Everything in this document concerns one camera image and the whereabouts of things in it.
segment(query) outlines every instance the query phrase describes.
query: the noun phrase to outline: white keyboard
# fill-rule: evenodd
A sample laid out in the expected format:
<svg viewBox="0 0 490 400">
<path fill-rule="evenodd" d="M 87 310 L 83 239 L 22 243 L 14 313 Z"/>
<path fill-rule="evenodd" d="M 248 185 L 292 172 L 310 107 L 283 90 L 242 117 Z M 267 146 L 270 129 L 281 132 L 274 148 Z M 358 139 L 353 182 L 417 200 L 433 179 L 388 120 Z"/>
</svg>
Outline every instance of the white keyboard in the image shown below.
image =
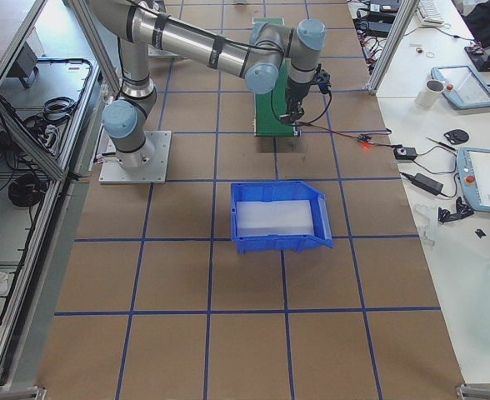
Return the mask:
<svg viewBox="0 0 490 400">
<path fill-rule="evenodd" d="M 442 27 L 445 24 L 434 0 L 420 0 L 415 14 L 421 25 L 425 27 Z"/>
</svg>

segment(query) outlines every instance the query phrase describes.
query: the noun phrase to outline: blue tray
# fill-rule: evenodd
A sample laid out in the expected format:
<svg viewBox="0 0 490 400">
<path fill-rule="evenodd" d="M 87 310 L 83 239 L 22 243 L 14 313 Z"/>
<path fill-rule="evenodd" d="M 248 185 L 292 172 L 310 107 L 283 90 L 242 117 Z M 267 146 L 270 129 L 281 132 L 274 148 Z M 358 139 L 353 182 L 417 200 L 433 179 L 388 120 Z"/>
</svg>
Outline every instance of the blue tray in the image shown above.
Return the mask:
<svg viewBox="0 0 490 400">
<path fill-rule="evenodd" d="M 325 195 L 302 181 L 233 183 L 231 193 L 232 241 L 237 252 L 261 252 L 265 250 L 302 250 L 327 246 L 333 248 L 328 222 Z M 279 202 L 285 200 L 309 200 L 312 211 L 313 235 L 238 236 L 237 202 Z"/>
</svg>

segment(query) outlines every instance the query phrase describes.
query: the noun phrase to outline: white desk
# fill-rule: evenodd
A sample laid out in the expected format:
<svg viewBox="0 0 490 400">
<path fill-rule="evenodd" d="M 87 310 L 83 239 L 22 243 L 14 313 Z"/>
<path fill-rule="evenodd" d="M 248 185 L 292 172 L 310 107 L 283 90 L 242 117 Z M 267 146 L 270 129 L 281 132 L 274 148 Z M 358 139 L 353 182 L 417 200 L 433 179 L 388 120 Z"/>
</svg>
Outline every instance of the white desk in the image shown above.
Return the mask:
<svg viewBox="0 0 490 400">
<path fill-rule="evenodd" d="M 437 0 L 437 5 L 451 24 L 443 30 L 471 37 L 451 2 Z M 414 18 L 408 31 L 417 25 Z M 416 52 L 416 45 L 424 48 L 423 54 Z M 470 63 L 463 50 L 467 45 L 466 40 L 434 29 L 418 29 L 402 40 L 377 93 L 384 122 L 392 129 L 393 144 L 424 153 L 434 146 L 425 137 L 443 141 L 446 131 L 460 128 L 471 136 L 466 146 L 490 148 L 490 112 L 465 115 L 454 110 L 444 97 L 428 110 L 414 102 L 432 67 Z M 428 52 L 434 57 L 427 57 Z M 451 170 L 455 163 L 451 154 L 438 149 L 417 161 L 433 171 Z M 431 175 L 411 163 L 399 164 L 399 170 L 423 173 L 444 183 L 444 193 L 454 193 L 452 174 Z M 439 200 L 408 181 L 404 186 L 412 209 L 422 204 L 455 212 L 454 199 Z M 414 218 L 417 224 L 422 223 L 417 215 Z M 475 234 L 479 228 L 486 237 Z M 490 383 L 490 213 L 476 212 L 461 221 L 440 225 L 435 239 L 433 247 L 423 248 L 462 375 L 466 383 Z"/>
</svg>

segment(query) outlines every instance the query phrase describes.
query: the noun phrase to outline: green board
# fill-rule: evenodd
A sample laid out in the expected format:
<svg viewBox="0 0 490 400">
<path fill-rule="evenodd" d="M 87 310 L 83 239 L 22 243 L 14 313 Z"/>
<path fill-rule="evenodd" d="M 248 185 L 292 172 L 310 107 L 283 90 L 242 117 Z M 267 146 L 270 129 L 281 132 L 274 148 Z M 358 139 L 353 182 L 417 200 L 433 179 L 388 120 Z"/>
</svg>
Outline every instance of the green board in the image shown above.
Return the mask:
<svg viewBox="0 0 490 400">
<path fill-rule="evenodd" d="M 255 23 L 276 23 L 283 25 L 281 18 L 254 18 Z M 284 93 L 286 91 L 286 81 L 288 80 L 288 68 L 286 61 L 282 62 L 278 74 L 278 80 L 273 89 L 272 104 L 277 115 L 286 112 L 286 101 Z M 293 127 L 282 125 L 273 115 L 271 109 L 271 93 L 257 94 L 254 96 L 255 124 L 254 133 L 256 136 L 274 138 L 274 137 L 293 137 L 295 133 Z"/>
</svg>

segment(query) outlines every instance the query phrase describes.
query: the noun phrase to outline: brown tiled surface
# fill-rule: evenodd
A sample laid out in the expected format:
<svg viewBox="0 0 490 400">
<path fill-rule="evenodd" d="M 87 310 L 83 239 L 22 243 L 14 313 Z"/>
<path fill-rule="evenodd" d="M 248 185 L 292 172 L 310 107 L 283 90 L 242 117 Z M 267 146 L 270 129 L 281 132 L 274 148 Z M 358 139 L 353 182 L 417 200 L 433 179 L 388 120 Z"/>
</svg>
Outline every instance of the brown tiled surface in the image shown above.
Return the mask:
<svg viewBox="0 0 490 400">
<path fill-rule="evenodd" d="M 342 2 L 169 4 L 241 41 L 255 17 L 322 19 L 334 92 L 317 124 L 385 133 Z M 168 182 L 103 186 L 95 169 L 38 377 L 47 395 L 456 398 L 461 376 L 391 149 L 317 127 L 257 138 L 242 80 L 188 60 L 153 60 L 151 74 L 160 93 L 146 129 L 173 131 Z M 325 100 L 312 90 L 305 118 Z M 333 249 L 237 253 L 231 184 L 272 179 L 325 193 Z"/>
</svg>

